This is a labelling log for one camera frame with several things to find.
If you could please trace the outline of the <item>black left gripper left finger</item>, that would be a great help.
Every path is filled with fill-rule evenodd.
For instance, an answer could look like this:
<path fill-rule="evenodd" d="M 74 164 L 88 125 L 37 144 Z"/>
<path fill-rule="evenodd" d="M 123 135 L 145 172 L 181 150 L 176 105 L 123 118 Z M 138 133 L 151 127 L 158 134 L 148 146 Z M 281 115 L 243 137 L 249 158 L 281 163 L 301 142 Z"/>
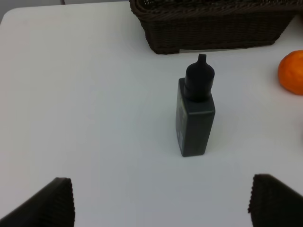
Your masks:
<path fill-rule="evenodd" d="M 57 177 L 0 219 L 2 227 L 73 227 L 75 206 L 70 178 Z"/>

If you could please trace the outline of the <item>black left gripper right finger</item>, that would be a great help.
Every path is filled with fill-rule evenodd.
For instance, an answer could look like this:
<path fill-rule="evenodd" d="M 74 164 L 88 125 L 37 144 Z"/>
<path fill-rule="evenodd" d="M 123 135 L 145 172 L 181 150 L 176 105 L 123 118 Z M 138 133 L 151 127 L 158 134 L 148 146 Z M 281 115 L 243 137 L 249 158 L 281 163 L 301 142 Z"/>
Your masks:
<path fill-rule="evenodd" d="M 254 227 L 301 227 L 303 196 L 272 175 L 256 174 L 248 213 Z"/>

